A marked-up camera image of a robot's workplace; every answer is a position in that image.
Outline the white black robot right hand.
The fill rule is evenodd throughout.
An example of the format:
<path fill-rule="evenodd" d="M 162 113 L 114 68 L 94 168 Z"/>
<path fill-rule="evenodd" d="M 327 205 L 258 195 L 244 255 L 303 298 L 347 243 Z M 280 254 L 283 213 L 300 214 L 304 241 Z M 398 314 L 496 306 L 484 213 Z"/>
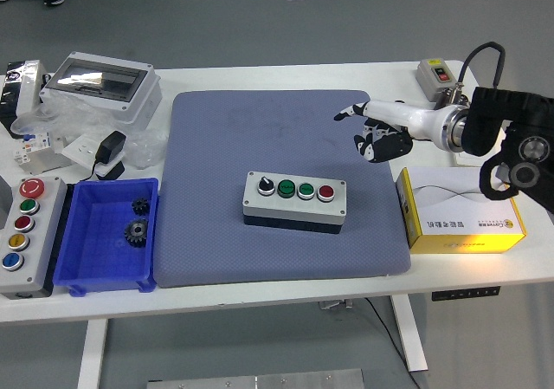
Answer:
<path fill-rule="evenodd" d="M 343 109 L 334 119 L 364 117 L 364 130 L 354 137 L 355 146 L 368 162 L 383 163 L 410 153 L 416 140 L 430 141 L 439 149 L 450 151 L 448 135 L 454 114 L 454 106 L 430 110 L 401 102 L 369 100 Z"/>

